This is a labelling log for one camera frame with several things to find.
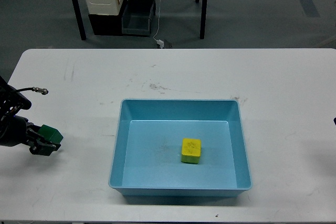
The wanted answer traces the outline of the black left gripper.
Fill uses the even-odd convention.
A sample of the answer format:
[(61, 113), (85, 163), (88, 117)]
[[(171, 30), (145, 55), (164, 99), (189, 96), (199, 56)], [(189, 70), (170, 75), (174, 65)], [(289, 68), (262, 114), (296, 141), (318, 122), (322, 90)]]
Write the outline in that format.
[(39, 135), (39, 126), (32, 126), (27, 129), (26, 118), (15, 116), (6, 119), (1, 123), (1, 146), (13, 147), (18, 144), (26, 144), (33, 155), (50, 156), (61, 147), (60, 144), (53, 144)]

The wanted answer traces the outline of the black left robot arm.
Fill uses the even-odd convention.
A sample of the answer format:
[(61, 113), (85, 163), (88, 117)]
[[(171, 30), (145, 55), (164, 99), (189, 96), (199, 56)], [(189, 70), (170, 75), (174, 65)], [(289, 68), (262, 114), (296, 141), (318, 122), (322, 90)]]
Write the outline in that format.
[(15, 89), (1, 78), (1, 146), (13, 147), (18, 144), (29, 146), (33, 155), (49, 156), (61, 147), (63, 136), (48, 125), (38, 126), (27, 118), (17, 115), (20, 110), (28, 110), (32, 103), (22, 95), (23, 91), (33, 91), (47, 95), (48, 90), (38, 87)]

